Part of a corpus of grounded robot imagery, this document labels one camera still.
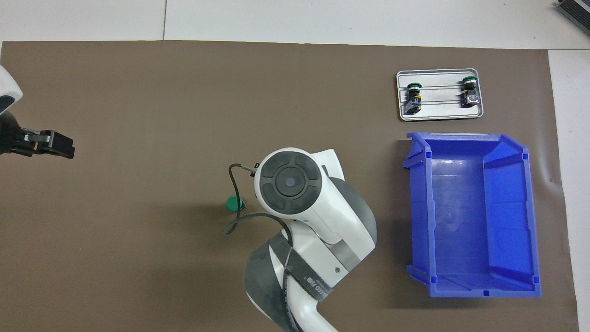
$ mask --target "green round cap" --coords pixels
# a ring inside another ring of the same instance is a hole
[[[225,205],[230,211],[237,212],[238,211],[238,197],[235,195],[231,195]],[[240,197],[240,207],[244,206],[244,200]]]
[[[473,81],[473,80],[477,81],[477,76],[467,76],[463,79],[463,83],[465,83],[467,81]]]

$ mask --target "brown table surface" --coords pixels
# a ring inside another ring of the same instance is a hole
[[[340,331],[578,329],[548,55],[543,50],[156,42],[10,42],[25,128],[73,160],[0,157],[1,331],[278,331],[242,284],[279,227],[230,237],[232,162],[333,148],[378,245],[319,305]],[[400,70],[475,68],[480,119],[403,123]],[[542,298],[431,298],[411,279],[408,132],[501,132],[530,148]],[[246,172],[248,212],[260,211]]]

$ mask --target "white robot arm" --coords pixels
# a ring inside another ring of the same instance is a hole
[[[336,331],[316,305],[375,248],[371,209],[344,181],[331,149],[271,153],[255,172],[254,188],[265,210],[294,222],[290,236],[283,230],[250,256],[248,297],[284,331]]]
[[[74,158],[73,141],[55,131],[21,128],[7,109],[22,98],[22,91],[10,74],[0,66],[0,154],[16,153],[30,157],[53,154]]]

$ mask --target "black cable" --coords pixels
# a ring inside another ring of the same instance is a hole
[[[230,167],[228,168],[228,172],[230,173],[231,184],[234,185],[235,198],[238,203],[237,204],[238,211],[235,214],[235,220],[233,222],[227,224],[227,226],[223,229],[223,234],[225,236],[230,235],[233,231],[235,231],[235,228],[238,227],[238,223],[243,220],[254,218],[254,217],[269,217],[269,218],[274,219],[276,222],[278,222],[283,227],[283,229],[287,233],[287,242],[292,247],[293,246],[293,237],[291,236],[291,230],[289,229],[289,227],[287,227],[287,224],[285,224],[285,222],[282,219],[280,219],[279,217],[273,216],[272,214],[268,214],[268,213],[250,213],[250,214],[240,217],[240,212],[241,212],[241,208],[242,208],[242,201],[240,199],[240,191],[238,190],[238,185],[235,182],[234,173],[232,172],[232,169],[234,167],[242,167],[242,164],[231,164]]]

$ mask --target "white floor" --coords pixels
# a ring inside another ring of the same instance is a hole
[[[0,41],[231,40],[549,49],[580,330],[590,332],[590,36],[551,0],[1,0]]]

